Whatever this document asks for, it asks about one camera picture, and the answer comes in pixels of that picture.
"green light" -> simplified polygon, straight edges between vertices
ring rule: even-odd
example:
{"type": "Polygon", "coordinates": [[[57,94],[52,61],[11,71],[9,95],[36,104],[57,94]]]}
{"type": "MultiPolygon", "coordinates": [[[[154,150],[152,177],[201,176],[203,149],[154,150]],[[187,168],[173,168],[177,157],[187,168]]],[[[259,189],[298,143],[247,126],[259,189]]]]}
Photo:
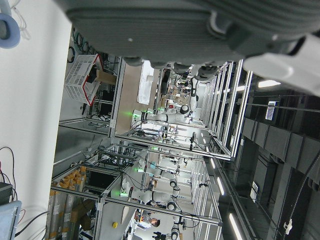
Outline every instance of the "green light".
{"type": "Polygon", "coordinates": [[[132,111],[122,111],[121,114],[132,117],[132,111]]]}

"paper sheet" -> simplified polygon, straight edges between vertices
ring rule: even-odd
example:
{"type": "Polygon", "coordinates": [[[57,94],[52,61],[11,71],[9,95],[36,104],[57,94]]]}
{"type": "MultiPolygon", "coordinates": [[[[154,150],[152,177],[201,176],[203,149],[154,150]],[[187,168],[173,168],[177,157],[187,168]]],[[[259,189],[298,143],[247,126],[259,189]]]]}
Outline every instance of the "paper sheet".
{"type": "Polygon", "coordinates": [[[149,61],[144,61],[141,70],[139,91],[136,101],[149,105],[152,82],[154,81],[154,69],[149,61]]]}

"sticker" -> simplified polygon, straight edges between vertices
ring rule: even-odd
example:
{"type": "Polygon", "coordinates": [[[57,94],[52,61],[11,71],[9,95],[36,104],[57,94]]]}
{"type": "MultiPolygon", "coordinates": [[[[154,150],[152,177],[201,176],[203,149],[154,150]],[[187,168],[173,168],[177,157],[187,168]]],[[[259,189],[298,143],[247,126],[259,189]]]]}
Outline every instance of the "sticker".
{"type": "Polygon", "coordinates": [[[64,214],[64,221],[65,222],[69,222],[70,221],[70,217],[71,217],[71,213],[65,213],[64,214]]]}
{"type": "Polygon", "coordinates": [[[60,205],[54,205],[53,207],[53,215],[56,215],[59,213],[60,205]]]}

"light fixture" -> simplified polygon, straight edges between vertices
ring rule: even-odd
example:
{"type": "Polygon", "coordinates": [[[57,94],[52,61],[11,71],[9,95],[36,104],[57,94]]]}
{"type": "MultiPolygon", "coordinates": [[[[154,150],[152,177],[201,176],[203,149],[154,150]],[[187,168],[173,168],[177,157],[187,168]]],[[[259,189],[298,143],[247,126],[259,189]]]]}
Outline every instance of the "light fixture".
{"type": "Polygon", "coordinates": [[[272,86],[279,85],[279,84],[281,84],[281,83],[274,81],[274,80],[265,80],[265,81],[260,81],[258,83],[258,88],[272,87],[272,86]]]}
{"type": "Polygon", "coordinates": [[[237,239],[237,240],[243,240],[243,238],[241,237],[240,231],[239,231],[239,229],[238,229],[238,226],[237,226],[237,224],[236,224],[236,221],[235,221],[234,216],[232,215],[232,213],[230,213],[229,219],[230,219],[230,222],[231,222],[233,231],[234,231],[234,233],[235,233],[236,239],[237,239]]]}
{"type": "Polygon", "coordinates": [[[219,186],[221,195],[225,195],[225,190],[224,190],[224,187],[222,186],[222,182],[221,182],[221,180],[220,180],[220,177],[217,177],[217,178],[216,178],[216,181],[218,182],[218,186],[219,186]]]}
{"type": "Polygon", "coordinates": [[[216,168],[216,165],[215,165],[214,160],[213,160],[212,157],[210,158],[210,162],[211,162],[211,165],[212,165],[213,169],[215,169],[215,168],[216,168]]]}
{"type": "Polygon", "coordinates": [[[245,88],[246,88],[246,86],[237,86],[237,87],[236,87],[236,91],[237,91],[237,92],[240,92],[240,91],[245,90],[245,88]]]}

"blue object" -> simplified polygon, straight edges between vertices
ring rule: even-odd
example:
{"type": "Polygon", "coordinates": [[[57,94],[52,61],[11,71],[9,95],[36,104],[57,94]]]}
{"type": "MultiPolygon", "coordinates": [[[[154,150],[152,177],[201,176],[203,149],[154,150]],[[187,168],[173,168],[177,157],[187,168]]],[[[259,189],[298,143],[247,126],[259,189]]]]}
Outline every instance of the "blue object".
{"type": "Polygon", "coordinates": [[[0,38],[0,48],[11,49],[17,46],[20,42],[20,30],[17,22],[9,15],[0,13],[0,20],[6,24],[6,30],[8,32],[8,38],[0,38]]]}

